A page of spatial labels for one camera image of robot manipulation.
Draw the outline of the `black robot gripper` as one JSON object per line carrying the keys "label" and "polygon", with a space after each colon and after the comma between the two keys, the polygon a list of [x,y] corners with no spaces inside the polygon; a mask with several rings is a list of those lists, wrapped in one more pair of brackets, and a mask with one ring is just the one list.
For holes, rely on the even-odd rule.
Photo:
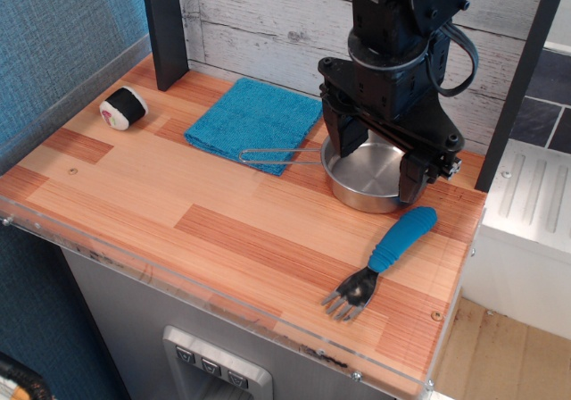
{"label": "black robot gripper", "polygon": [[387,69],[334,57],[319,61],[323,119],[335,152],[349,156],[370,132],[397,146],[404,152],[403,203],[415,203],[427,184],[459,170],[464,138],[440,102],[450,94],[443,87],[446,66],[444,55],[423,55]]}

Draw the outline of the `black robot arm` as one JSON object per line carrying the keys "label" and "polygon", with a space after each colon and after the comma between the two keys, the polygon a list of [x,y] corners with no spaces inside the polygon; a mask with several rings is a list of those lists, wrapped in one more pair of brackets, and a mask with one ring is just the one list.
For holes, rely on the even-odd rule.
{"label": "black robot arm", "polygon": [[474,79],[442,86],[451,43],[478,66],[475,45],[452,22],[468,7],[468,0],[352,0],[348,59],[319,61],[323,117],[336,153],[349,156],[371,132],[397,146],[404,152],[404,204],[459,170],[465,140],[440,99],[462,93]]}

